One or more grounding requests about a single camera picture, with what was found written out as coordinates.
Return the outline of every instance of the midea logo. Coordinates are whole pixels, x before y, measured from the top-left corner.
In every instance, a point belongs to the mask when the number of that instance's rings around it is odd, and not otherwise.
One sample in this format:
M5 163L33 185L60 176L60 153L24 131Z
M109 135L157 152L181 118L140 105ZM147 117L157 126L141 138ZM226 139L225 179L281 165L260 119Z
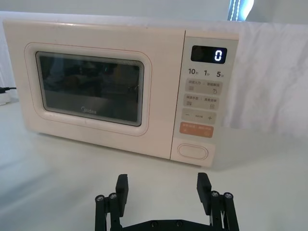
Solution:
M86 108L86 107L84 107L84 106L81 107L81 111L82 111L83 113L96 114L96 111L93 111L93 110L91 110L91 109L89 109L89 108Z

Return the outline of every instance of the cream microwave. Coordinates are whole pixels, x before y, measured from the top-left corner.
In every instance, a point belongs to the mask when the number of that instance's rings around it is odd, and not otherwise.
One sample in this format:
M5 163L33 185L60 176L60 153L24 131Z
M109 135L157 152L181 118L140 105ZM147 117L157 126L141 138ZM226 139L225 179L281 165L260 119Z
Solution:
M187 28L3 24L30 130L211 166L237 35Z

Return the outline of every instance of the microwave window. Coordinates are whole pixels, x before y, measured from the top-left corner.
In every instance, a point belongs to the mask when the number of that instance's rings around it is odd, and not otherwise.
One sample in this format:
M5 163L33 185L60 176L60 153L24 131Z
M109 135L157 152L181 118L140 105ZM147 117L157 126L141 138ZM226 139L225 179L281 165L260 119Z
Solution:
M38 76L45 110L140 126L140 61L39 51Z

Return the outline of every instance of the white table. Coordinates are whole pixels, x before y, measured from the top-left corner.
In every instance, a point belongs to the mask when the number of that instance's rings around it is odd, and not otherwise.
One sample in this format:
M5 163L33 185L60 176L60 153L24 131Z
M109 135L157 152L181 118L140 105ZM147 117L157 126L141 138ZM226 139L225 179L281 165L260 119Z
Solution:
M0 230L93 231L98 194L128 174L122 225L152 219L208 224L196 190L234 194L242 231L308 230L308 142L226 128L205 169L27 131L19 103L0 106Z

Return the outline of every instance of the black cable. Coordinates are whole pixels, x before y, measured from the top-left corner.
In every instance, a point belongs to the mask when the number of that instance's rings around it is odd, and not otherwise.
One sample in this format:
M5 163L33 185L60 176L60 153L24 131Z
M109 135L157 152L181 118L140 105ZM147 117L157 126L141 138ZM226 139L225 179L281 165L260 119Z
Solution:
M0 94L5 93L7 90L12 90L12 89L16 89L16 88L2 88L2 87L0 87Z

